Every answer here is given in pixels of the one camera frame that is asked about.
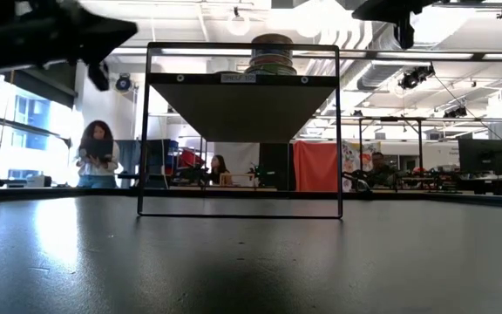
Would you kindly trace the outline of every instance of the white shirt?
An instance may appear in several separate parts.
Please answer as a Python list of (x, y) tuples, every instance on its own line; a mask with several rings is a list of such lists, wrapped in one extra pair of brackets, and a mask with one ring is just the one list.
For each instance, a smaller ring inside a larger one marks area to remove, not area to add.
[(86, 162), (82, 160), (80, 157), (77, 157), (77, 161), (80, 163), (80, 169), (78, 170), (78, 175), (115, 175), (115, 169), (118, 168), (118, 157), (119, 157), (119, 146), (115, 141), (113, 142), (113, 150), (112, 150), (112, 160), (108, 162), (108, 167), (104, 167), (100, 165), (96, 167), (90, 162)]

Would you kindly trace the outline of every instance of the shelf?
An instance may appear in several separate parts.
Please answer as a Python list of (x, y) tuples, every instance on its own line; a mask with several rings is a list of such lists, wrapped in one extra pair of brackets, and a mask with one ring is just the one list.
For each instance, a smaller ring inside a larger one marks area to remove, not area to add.
[(335, 77), (149, 74), (149, 84), (204, 139), (288, 143), (336, 89)]

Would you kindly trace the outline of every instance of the tablet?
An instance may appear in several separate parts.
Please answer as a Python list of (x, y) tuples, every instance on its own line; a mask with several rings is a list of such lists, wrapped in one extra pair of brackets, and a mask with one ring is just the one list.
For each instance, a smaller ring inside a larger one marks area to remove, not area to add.
[(113, 153), (113, 140), (81, 140), (78, 147), (78, 156), (81, 158), (93, 157), (100, 161), (110, 161)]

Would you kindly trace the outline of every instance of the dark table surface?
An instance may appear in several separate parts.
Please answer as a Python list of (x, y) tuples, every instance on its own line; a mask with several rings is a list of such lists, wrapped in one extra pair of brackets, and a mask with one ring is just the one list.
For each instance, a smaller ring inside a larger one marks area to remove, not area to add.
[[(136, 199), (0, 203), (0, 313), (502, 313), (502, 208), (344, 201), (343, 221), (137, 218)], [(327, 214), (335, 201), (146, 198)]]

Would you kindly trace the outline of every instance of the woman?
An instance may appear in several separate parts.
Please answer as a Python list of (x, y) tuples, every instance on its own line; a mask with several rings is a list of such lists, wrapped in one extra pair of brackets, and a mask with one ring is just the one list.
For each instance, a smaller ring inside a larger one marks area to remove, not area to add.
[[(213, 184), (220, 184), (220, 175), (221, 174), (229, 174), (227, 171), (226, 162), (224, 161), (224, 157), (222, 155), (215, 155), (213, 159), (210, 161), (210, 174), (208, 175), (208, 179), (213, 182)], [(225, 179), (227, 185), (232, 184), (232, 178), (227, 176)]]
[[(82, 140), (113, 140), (110, 127), (100, 120), (89, 124), (83, 132)], [(115, 169), (118, 168), (119, 146), (113, 142), (112, 154), (100, 160), (94, 156), (77, 157), (79, 188), (116, 188)]]

